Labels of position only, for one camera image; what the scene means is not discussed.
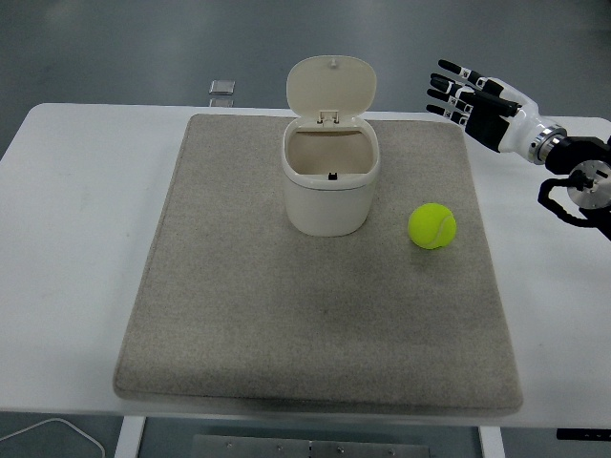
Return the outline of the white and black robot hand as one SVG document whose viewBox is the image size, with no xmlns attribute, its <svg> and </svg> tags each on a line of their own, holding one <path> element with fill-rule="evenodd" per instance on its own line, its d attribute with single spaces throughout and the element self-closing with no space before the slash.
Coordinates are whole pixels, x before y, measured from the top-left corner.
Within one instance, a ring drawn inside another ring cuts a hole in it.
<svg viewBox="0 0 611 458">
<path fill-rule="evenodd" d="M 540 115 L 537 103 L 508 83 L 441 59 L 443 74 L 432 73 L 427 95 L 439 103 L 427 110 L 460 126 L 466 135 L 496 153 L 516 153 L 540 163 L 543 140 L 558 129 Z"/>
</svg>

